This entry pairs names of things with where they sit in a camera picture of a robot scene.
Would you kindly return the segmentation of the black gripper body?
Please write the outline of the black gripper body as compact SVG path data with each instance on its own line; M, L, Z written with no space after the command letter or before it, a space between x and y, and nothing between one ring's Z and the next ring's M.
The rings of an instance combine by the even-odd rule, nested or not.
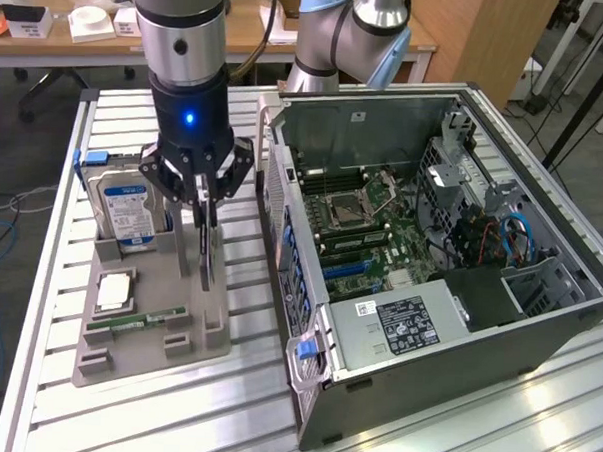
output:
M154 71L150 86L159 125L159 147L166 157L187 157L199 165L220 165L233 149L228 117L228 74L192 86L169 84Z

